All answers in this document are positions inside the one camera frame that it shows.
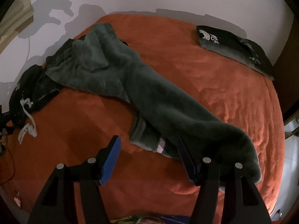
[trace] dark green fleece blanket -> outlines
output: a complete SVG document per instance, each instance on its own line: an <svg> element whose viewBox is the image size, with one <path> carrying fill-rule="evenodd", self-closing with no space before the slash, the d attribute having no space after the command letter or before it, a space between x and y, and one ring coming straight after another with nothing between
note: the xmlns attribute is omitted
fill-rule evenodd
<svg viewBox="0 0 299 224"><path fill-rule="evenodd" d="M45 69L53 81L64 86L134 104L140 112L131 135L134 144L156 151L162 135L167 139L162 154L179 159L176 144L181 136L191 151L221 164L222 174L226 174L224 166L240 162L255 183L260 181L258 156L250 137L219 120L144 64L110 24L94 25L83 40L68 40L46 59Z"/></svg>

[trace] small object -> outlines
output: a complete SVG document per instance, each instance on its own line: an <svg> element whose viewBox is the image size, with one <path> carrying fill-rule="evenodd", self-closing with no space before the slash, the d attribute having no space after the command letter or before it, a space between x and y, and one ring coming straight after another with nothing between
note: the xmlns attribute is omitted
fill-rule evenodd
<svg viewBox="0 0 299 224"><path fill-rule="evenodd" d="M281 219L281 216L282 216L282 212L281 212L280 209L278 209L278 210L275 212L275 214L274 214L274 216L272 217L271 220L273 220L277 214L279 214L279 219L278 219L278 220L280 220L280 219Z"/></svg>
<svg viewBox="0 0 299 224"><path fill-rule="evenodd" d="M238 169L241 169L243 167L243 165L241 163L237 162L235 164L235 167L238 168Z"/></svg>
<svg viewBox="0 0 299 224"><path fill-rule="evenodd" d="M64 164L63 163L60 163L56 166L57 169L63 169L64 168Z"/></svg>
<svg viewBox="0 0 299 224"><path fill-rule="evenodd" d="M20 193L17 192L16 196L13 198L13 200L15 201L15 203L17 204L17 206L22 209L22 200L20 198Z"/></svg>
<svg viewBox="0 0 299 224"><path fill-rule="evenodd" d="M205 163L210 163L212 161L209 157L204 157L202 160Z"/></svg>
<svg viewBox="0 0 299 224"><path fill-rule="evenodd" d="M97 160L94 157L91 157L87 160L88 163L95 163Z"/></svg>
<svg viewBox="0 0 299 224"><path fill-rule="evenodd" d="M3 129L2 129L2 134L3 134L3 135L8 135L8 132L7 132L7 129L6 129L6 128L3 128Z"/></svg>

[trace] cable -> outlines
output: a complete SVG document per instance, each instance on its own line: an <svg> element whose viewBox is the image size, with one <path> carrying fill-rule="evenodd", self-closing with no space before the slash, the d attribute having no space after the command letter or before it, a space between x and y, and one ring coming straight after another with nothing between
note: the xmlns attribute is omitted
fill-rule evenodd
<svg viewBox="0 0 299 224"><path fill-rule="evenodd" d="M280 220L280 219L281 219L281 216L282 216L282 212L281 212L281 210L280 210L280 209L279 209L279 210L277 210L277 212L275 212L275 214L274 214L274 216L271 218L271 220L273 220L273 219L274 219L274 217L275 217L277 214L279 214L279 219L278 219L278 220Z"/></svg>
<svg viewBox="0 0 299 224"><path fill-rule="evenodd" d="M11 154L11 151L9 150L8 147L7 147L6 149L9 151L10 156L11 156L11 159L12 159L12 161L13 161L13 175L12 175L8 180L5 180L4 182L0 183L0 185L3 185L3 184L5 184L5 183L7 183L8 181L10 181L10 180L15 176L15 162L14 162L14 160L13 160L13 155Z"/></svg>

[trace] floor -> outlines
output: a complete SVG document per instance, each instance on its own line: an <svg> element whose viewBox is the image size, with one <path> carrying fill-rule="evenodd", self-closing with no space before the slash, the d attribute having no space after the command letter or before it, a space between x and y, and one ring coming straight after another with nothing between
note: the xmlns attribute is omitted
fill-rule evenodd
<svg viewBox="0 0 299 224"><path fill-rule="evenodd" d="M285 130L292 131L299 124L293 120L285 126ZM282 218L288 213L299 196L299 137L291 136L286 139L286 157L284 159L283 175L275 210L271 216L272 220L278 220L279 209Z"/></svg>

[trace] orange fleece blanket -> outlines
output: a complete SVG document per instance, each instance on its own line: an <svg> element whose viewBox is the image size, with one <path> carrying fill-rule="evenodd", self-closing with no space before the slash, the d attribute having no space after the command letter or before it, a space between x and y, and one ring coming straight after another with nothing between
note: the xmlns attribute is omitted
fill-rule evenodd
<svg viewBox="0 0 299 224"><path fill-rule="evenodd" d="M111 23L117 36L139 52L144 63L251 137L263 175L257 187L271 212L285 155L282 114L272 82L239 62L201 48L194 24L121 14L102 17L98 22ZM113 135L119 135L119 159L111 180L100 188L109 218L151 213L190 216L199 187L189 182L180 161L130 144L135 112L133 106L115 98L62 89L33 114L36 138L26 134L20 145L17 130L9 138L15 174L2 187L11 201L19 192L23 208L30 212L58 163L80 164L107 146ZM8 153L0 159L0 182L12 173ZM78 184L75 193L79 223L83 224ZM223 200L224 194L219 192L216 224L221 220Z"/></svg>

